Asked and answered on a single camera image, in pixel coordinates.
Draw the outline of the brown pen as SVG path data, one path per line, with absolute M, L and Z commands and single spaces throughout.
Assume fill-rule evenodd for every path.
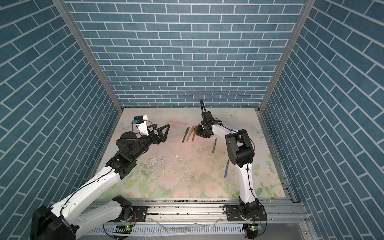
M 195 129 L 195 126 L 192 126 L 192 128 L 191 128 L 191 130 L 190 130 L 190 132 L 189 132 L 189 134 L 188 134 L 188 137 L 187 137 L 186 142 L 188 142 L 189 139 L 191 138 L 191 135 L 192 135 L 192 133 L 194 132 L 194 129 Z
M 197 132 L 197 127 L 198 127 L 198 126 L 194 126 L 192 142 L 195 140 L 195 136 L 196 136 L 196 132 Z

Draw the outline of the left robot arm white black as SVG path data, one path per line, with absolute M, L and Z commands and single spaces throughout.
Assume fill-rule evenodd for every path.
M 140 125 L 146 131 L 125 132 L 116 141 L 117 153 L 92 179 L 68 197 L 51 207 L 41 206 L 34 213 L 31 225 L 31 240 L 77 240 L 87 232 L 111 220 L 128 221 L 131 203 L 122 196 L 114 197 L 103 206 L 87 213 L 84 210 L 110 187 L 123 180 L 137 165 L 137 159 L 151 145 L 167 140 L 170 125 Z

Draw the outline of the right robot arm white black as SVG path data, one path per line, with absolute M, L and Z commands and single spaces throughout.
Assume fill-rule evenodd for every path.
M 221 120 L 214 118 L 210 111 L 201 106 L 202 121 L 198 125 L 197 135 L 210 138 L 212 135 L 226 141 L 229 161 L 235 166 L 240 180 L 239 210 L 244 219 L 268 221 L 264 206 L 260 203 L 252 180 L 252 162 L 255 150 L 246 130 L 234 130 L 226 127 Z

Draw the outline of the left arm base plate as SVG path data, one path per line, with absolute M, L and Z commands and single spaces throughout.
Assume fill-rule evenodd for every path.
M 120 222 L 145 222 L 148 213 L 147 206 L 123 207 L 119 216 Z

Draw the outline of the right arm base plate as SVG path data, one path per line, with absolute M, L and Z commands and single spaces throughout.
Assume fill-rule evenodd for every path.
M 267 212 L 263 205 L 252 206 L 248 205 L 223 205 L 222 209 L 229 222 L 239 221 L 261 221 L 268 220 Z

